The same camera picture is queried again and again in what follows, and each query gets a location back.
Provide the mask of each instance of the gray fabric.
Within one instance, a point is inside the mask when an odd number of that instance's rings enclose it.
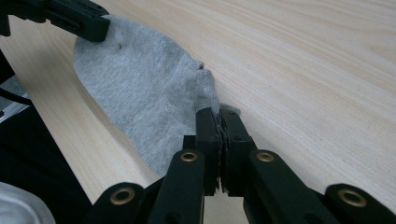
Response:
[[[0,182],[0,223],[55,223],[48,207],[35,195]]]
[[[4,89],[6,91],[10,91],[10,92],[17,94],[19,96],[22,96],[26,93],[25,89],[23,88],[22,84],[20,83],[20,81],[18,80],[18,78],[16,76],[13,76],[13,77],[9,78],[8,80],[6,80],[5,82],[3,82],[0,85],[0,88]],[[10,104],[12,104],[12,101],[9,101],[8,99],[0,97],[0,110],[4,110]]]
[[[143,161],[165,175],[183,136],[195,134],[195,112],[219,113],[214,78],[169,37],[136,22],[106,16],[106,40],[78,38],[78,77]]]

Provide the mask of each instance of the light wood grain surface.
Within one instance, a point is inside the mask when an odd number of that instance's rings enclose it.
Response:
[[[308,187],[348,183],[396,212],[396,2],[94,2],[204,62],[257,146]],[[121,181],[147,186],[157,177],[79,83],[74,41],[12,18],[0,48],[92,202]],[[246,222],[240,202],[207,199],[207,223]]]

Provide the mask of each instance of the screw hole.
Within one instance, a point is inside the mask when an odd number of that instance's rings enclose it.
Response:
[[[274,156],[267,152],[260,152],[257,153],[257,159],[259,159],[260,161],[273,161]]]
[[[180,158],[183,161],[196,161],[198,159],[198,155],[193,152],[185,152],[181,154]]]
[[[115,205],[123,205],[130,202],[134,198],[134,190],[132,188],[117,189],[111,194],[110,201]]]
[[[355,207],[364,207],[367,205],[366,199],[361,196],[358,192],[350,189],[340,189],[338,190],[338,197],[345,203],[348,203]]]

